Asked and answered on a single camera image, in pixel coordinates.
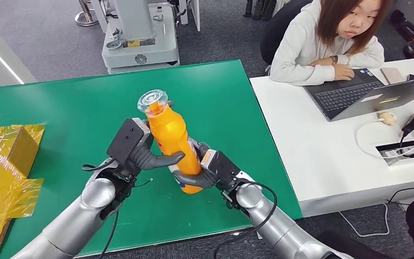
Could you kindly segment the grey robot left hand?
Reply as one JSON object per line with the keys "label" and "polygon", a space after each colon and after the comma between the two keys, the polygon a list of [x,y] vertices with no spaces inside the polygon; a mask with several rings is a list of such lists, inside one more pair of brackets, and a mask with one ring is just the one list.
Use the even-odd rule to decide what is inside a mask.
{"label": "grey robot left hand", "polygon": [[131,152],[129,156],[130,161],[137,168],[151,170],[154,168],[168,167],[176,165],[185,157],[185,154],[182,151],[177,151],[170,155],[155,155],[150,150],[153,142],[154,137],[149,134],[143,144],[136,146]]}

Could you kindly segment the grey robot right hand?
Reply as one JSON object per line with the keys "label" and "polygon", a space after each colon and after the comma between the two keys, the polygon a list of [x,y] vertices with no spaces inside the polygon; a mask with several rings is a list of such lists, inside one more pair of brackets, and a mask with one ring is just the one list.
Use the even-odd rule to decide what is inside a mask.
{"label": "grey robot right hand", "polygon": [[[210,149],[209,145],[204,142],[196,141],[191,137],[189,137],[189,141],[194,145],[198,158],[202,161],[207,151]],[[180,183],[201,188],[211,188],[216,185],[219,180],[216,173],[213,173],[204,167],[201,167],[201,171],[197,175],[185,175],[180,171],[173,171],[172,174]]]}

